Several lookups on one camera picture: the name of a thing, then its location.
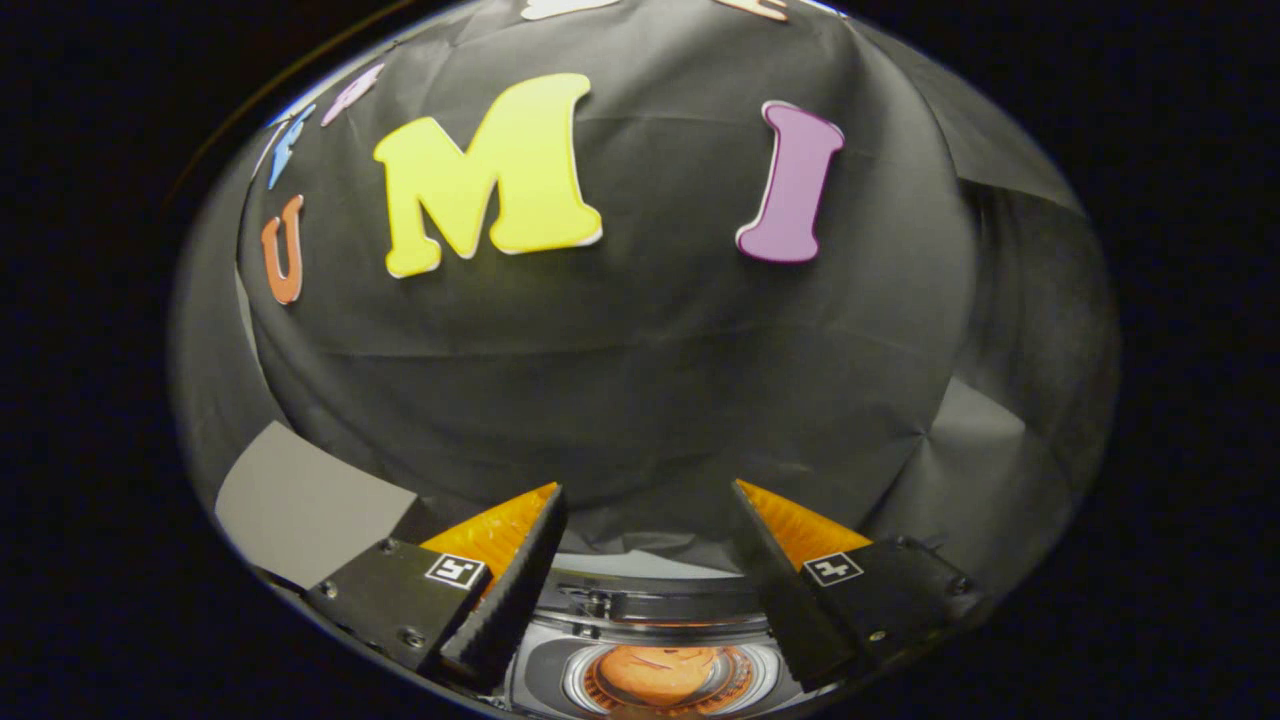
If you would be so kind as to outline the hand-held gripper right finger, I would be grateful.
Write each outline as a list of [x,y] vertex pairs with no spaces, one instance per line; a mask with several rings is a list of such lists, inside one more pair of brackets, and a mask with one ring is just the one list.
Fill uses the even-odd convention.
[[977,584],[906,536],[869,539],[745,480],[732,544],[792,678],[861,685],[977,621]]

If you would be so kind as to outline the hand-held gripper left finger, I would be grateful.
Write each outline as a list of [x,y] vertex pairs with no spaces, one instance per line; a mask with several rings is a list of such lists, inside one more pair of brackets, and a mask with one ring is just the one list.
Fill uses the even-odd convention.
[[549,483],[430,539],[380,539],[303,600],[396,665],[490,694],[524,637],[566,523],[562,487]]

